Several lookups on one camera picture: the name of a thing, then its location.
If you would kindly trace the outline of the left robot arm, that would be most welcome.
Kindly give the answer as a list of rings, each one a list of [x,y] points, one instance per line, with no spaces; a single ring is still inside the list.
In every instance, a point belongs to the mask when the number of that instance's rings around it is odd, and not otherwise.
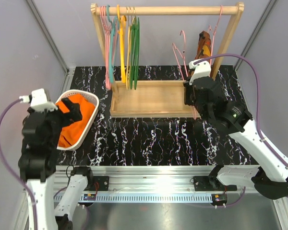
[[[29,196],[29,226],[35,230],[73,229],[72,218],[79,199],[83,191],[90,190],[95,183],[90,167],[74,167],[63,197],[54,206],[53,186],[60,133],[64,127],[82,119],[78,103],[68,98],[62,102],[69,112],[45,105],[41,111],[29,107],[29,115],[23,121],[22,154],[18,166]]]

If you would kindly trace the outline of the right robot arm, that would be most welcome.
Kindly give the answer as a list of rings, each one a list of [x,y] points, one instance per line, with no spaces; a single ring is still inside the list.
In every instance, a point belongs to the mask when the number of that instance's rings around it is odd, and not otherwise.
[[[208,176],[209,186],[214,190],[229,185],[253,187],[272,200],[288,197],[288,158],[274,154],[268,139],[259,135],[248,109],[227,100],[219,83],[208,76],[187,80],[183,87],[184,103],[194,106],[202,119],[238,142],[259,164],[250,169],[217,165]]]

